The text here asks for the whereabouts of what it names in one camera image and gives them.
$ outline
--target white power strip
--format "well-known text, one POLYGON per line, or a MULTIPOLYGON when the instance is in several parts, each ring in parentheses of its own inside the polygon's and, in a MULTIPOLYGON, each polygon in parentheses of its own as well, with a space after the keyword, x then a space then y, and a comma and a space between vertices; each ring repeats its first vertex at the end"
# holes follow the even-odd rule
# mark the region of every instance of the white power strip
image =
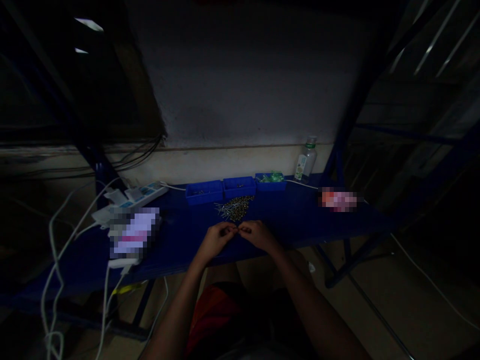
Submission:
POLYGON ((100 224, 102 228, 108 228, 111 218, 110 208, 141 208, 145 204, 148 204, 149 202, 162 196, 167 191, 169 191, 169 188, 163 186, 160 181, 152 182, 151 184, 141 188, 135 187, 127 189, 125 194, 128 196, 128 198, 126 198, 121 191, 113 190, 109 193, 106 193, 105 197, 110 200, 116 200, 117 203, 110 204, 104 208, 101 208, 100 210, 95 211, 91 214, 91 217, 96 223, 100 224))

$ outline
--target blue table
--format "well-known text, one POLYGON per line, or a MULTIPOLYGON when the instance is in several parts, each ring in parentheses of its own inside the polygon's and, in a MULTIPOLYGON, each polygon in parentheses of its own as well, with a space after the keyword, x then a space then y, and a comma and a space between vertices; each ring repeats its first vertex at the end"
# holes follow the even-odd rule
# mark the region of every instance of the blue table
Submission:
MULTIPOLYGON (((315 174, 310 185, 337 186, 315 174)), ((324 244, 350 237, 391 231, 394 222, 366 203, 357 212, 331 212, 318 207, 317 191, 289 182, 285 191, 256 193, 244 220, 262 220, 285 246, 302 248, 324 244)), ((156 279, 184 272, 197 252, 207 228, 222 221, 214 204, 188 206, 183 191, 171 189, 152 201, 149 207, 160 208, 164 222, 156 242, 146 258, 124 279, 124 284, 156 279)), ((107 230, 93 228, 70 245, 60 261, 65 281, 62 297, 90 293, 104 288, 109 260, 107 230)), ((262 256, 265 253, 236 235, 211 265, 221 265, 262 256)), ((28 284, 17 298, 38 301, 50 269, 28 284)), ((109 284, 114 286, 120 277, 120 269, 110 272, 109 284)), ((59 283, 51 282, 47 299, 52 299, 59 283)))

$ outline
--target mobile phone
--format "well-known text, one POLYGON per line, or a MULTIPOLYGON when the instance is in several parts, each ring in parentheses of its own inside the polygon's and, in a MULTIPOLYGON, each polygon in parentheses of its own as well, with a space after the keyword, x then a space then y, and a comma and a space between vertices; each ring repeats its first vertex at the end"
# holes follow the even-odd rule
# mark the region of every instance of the mobile phone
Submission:
POLYGON ((162 224, 157 207, 110 208, 110 262, 112 268, 136 265, 147 255, 162 224))

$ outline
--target tiled floor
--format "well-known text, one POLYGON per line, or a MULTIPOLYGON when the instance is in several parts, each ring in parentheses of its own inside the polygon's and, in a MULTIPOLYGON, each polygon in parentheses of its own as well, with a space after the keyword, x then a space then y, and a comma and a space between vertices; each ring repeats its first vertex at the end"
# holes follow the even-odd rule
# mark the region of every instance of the tiled floor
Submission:
MULTIPOLYGON (((353 239, 352 251, 355 251, 363 241, 361 238, 353 239)), ((395 250, 397 254, 362 263, 352 272, 352 275, 413 356, 417 360, 447 360, 479 342, 480 331, 469 327, 449 308, 423 275, 400 253, 396 245, 386 243, 385 247, 395 250)), ((337 267, 343 263, 341 241, 324 245, 323 248, 337 267)), ((378 248, 374 254, 384 251, 378 248)), ((315 266, 316 270, 312 274, 315 285, 350 326, 372 358, 374 360, 407 359, 350 280, 345 278, 334 288, 326 289, 324 281, 325 277, 330 275, 329 270, 325 268, 316 251, 308 247, 300 249, 300 252, 315 266)), ((422 257, 418 255, 415 259, 421 261, 422 257)), ((438 281, 438 285, 459 307, 459 310, 465 312, 465 309, 472 311, 477 308, 476 304, 480 304, 478 288, 467 281, 459 281, 457 274, 452 274, 451 270, 442 264, 432 265, 431 261, 428 264, 430 266, 428 273, 436 274, 434 280, 438 281)), ((247 289, 254 295, 260 295, 266 288, 264 282, 271 279, 274 264, 265 256, 240 261, 238 268, 247 289)), ((182 277, 183 274, 177 274, 167 278, 170 296, 166 306, 169 305, 182 277)), ((155 283, 142 319, 141 325, 144 327, 152 323, 163 302, 165 296, 163 284, 161 279, 155 283)), ((142 292, 143 290, 140 289, 128 295, 128 298, 126 298, 127 295, 122 295, 119 299, 120 303, 124 301, 120 307, 122 319, 132 321, 142 292)), ((480 323, 480 309, 477 311, 477 313, 465 315, 476 323, 480 323)), ((86 331, 74 352, 74 355, 79 355, 75 359, 94 359, 95 350, 84 351, 98 344, 98 341, 98 331, 86 331)), ((136 360, 142 347, 143 344, 136 340, 108 336, 103 350, 103 359, 136 360)))

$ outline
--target blue plastic box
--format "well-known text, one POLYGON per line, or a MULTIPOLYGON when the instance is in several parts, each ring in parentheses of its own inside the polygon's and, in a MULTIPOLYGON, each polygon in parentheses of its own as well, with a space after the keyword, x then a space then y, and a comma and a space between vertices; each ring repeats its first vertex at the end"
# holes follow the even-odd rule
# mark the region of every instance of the blue plastic box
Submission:
POLYGON ((268 172, 261 172, 261 173, 256 173, 255 174, 255 182, 256 182, 256 188, 258 191, 284 191, 285 188, 287 187, 287 182, 286 181, 281 181, 281 182, 259 182, 257 178, 263 178, 264 175, 270 177, 270 173, 268 172))
POLYGON ((252 196, 257 191, 255 180, 251 176, 223 179, 223 191, 227 199, 252 196))
POLYGON ((224 192, 222 182, 215 180, 188 184, 186 186, 185 197, 190 206, 223 200, 224 192))

